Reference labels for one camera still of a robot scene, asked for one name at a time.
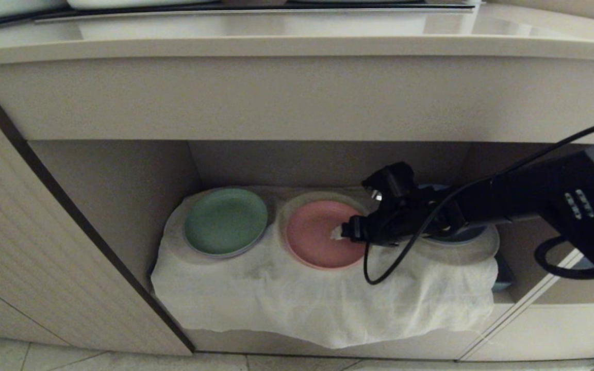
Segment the countertop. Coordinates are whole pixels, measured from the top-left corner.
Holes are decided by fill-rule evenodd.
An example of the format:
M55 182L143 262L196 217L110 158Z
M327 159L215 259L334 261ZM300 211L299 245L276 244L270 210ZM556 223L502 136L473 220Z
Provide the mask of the countertop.
M594 60L594 20L484 4L471 10L165 12L0 26L0 64L207 56Z

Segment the white cloth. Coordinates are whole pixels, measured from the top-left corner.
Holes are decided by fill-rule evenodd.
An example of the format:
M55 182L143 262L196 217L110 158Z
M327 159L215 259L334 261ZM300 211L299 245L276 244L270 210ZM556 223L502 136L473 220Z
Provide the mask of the white cloth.
M361 188L332 190L349 197L309 189L241 188L264 199L270 219L262 238L240 256L212 259L186 244L184 220L207 192L186 198L167 221L151 280L156 297L186 329L271 331L342 348L434 329L475 329L492 312L495 228L466 246L420 240L389 279L370 286L362 264L331 272L298 262L286 250L282 233L290 213L313 200L333 198L372 210L376 201ZM288 202L299 195L298 202ZM371 277L399 251L374 247Z

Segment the tile floor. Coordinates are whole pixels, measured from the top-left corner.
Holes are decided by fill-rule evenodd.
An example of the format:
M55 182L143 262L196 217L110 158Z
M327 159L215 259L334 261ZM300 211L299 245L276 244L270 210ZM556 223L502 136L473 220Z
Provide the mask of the tile floor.
M0 371L594 371L594 359L453 363L196 354L166 357L0 339Z

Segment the plate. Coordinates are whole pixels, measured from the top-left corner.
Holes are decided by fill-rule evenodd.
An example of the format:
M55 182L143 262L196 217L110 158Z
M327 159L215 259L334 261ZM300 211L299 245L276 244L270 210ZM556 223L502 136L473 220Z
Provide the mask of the plate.
M288 250L313 268L333 270L358 263L365 246L348 239L332 240L332 230L359 214L353 207L333 200L317 200L300 207L288 222Z
M267 207L253 192L228 188L198 200L184 224L188 245L215 258L250 249L267 226Z

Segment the pink plate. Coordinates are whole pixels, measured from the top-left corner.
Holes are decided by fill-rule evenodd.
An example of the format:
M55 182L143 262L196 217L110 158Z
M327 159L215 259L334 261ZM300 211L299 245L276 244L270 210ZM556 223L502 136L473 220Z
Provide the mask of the pink plate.
M353 207L333 200L306 204L290 217L286 238L288 249L302 263L319 269L340 269L354 265L364 256L365 246L347 238L332 240L332 231L350 216L359 215Z

